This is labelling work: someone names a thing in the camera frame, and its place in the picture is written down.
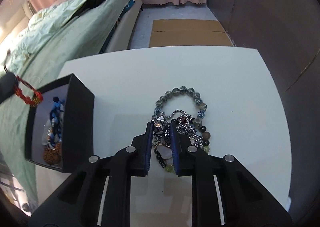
white bed base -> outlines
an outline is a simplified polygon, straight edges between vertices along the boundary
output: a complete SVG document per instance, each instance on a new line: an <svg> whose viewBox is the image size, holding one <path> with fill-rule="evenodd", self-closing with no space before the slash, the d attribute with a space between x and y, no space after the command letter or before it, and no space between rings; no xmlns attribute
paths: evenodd
<svg viewBox="0 0 320 227"><path fill-rule="evenodd" d="M136 0L130 10L124 14L107 46L106 53L127 50L141 5L142 1Z"/></svg>

red braided bracelet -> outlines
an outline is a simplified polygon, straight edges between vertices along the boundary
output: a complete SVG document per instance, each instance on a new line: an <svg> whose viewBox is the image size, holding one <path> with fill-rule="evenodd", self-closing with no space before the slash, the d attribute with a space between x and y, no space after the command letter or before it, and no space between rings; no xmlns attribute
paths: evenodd
<svg viewBox="0 0 320 227"><path fill-rule="evenodd" d="M34 97L31 98L30 97L26 97L23 95L22 90L19 88L19 86L15 86L15 94L20 97L26 104L29 104L30 106L37 106L39 103L41 103L43 101L43 96L41 94L41 92L39 92L38 90L36 90L35 88L33 88L28 82L26 82L25 80L23 80L22 78L20 78L19 76L16 76L17 81L22 82L25 86L27 86L28 88L30 88L31 90L33 90L34 92Z"/></svg>

metal screw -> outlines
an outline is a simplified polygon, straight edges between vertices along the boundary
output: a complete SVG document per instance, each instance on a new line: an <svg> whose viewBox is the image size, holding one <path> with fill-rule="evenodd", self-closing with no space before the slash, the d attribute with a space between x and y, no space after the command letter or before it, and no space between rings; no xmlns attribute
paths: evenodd
<svg viewBox="0 0 320 227"><path fill-rule="evenodd" d="M128 153L132 153L134 151L136 151L136 148L134 146L128 146L126 149L125 149Z"/></svg>
<svg viewBox="0 0 320 227"><path fill-rule="evenodd" d="M197 149L197 147L195 147L195 146L189 146L188 147L188 151L189 152L191 152L191 153L194 153L194 152L196 152L198 149Z"/></svg>
<svg viewBox="0 0 320 227"><path fill-rule="evenodd" d="M98 159L99 159L99 158L98 158L97 156L90 156L90 157L89 157L89 162L90 162L90 163L95 163L95 162L98 161Z"/></svg>
<svg viewBox="0 0 320 227"><path fill-rule="evenodd" d="M235 157L233 155L226 155L224 157L224 159L227 161L227 162L233 162L235 160Z"/></svg>

cardboard sheet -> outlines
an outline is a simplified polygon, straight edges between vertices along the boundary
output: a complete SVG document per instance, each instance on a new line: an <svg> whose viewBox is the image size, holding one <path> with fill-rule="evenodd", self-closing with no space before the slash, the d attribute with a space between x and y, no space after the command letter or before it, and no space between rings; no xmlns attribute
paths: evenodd
<svg viewBox="0 0 320 227"><path fill-rule="evenodd" d="M181 45L233 46L218 21L196 19L153 21L149 47Z"/></svg>

white table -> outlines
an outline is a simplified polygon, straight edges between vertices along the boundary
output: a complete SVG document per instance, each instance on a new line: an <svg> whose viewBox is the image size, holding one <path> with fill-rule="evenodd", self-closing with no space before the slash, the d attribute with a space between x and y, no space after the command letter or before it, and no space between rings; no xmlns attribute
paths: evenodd
<svg viewBox="0 0 320 227"><path fill-rule="evenodd" d="M291 178L289 131L280 96L257 50L135 49L66 62L60 77L72 72L95 95L96 155L112 156L143 134L155 102L167 90L192 87L208 105L203 124L212 136L209 154L234 155L285 206ZM197 114L188 96L163 107L167 114L175 109ZM66 177L37 166L40 202ZM191 202L191 179L164 172L152 153L148 176L132 179L131 226L191 226Z"/></svg>

